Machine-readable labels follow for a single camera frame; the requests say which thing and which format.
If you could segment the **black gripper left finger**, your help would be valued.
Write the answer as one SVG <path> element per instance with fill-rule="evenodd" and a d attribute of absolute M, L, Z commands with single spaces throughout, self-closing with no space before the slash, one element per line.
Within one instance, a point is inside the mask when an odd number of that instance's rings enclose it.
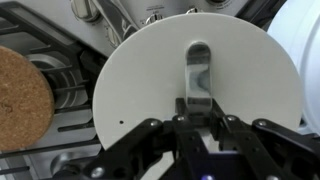
<path fill-rule="evenodd" d="M 180 123 L 187 123 L 189 121 L 189 112 L 184 98 L 177 98 L 175 100 L 175 111 L 177 114 L 176 120 Z"/>

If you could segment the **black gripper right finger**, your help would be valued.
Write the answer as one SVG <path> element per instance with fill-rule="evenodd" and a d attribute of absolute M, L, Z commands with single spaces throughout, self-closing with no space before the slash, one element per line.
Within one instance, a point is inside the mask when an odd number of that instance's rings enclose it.
<path fill-rule="evenodd" d="M 212 124 L 218 124 L 223 121 L 224 116 L 225 113 L 222 108 L 219 106 L 215 99 L 212 99 L 210 122 Z"/>

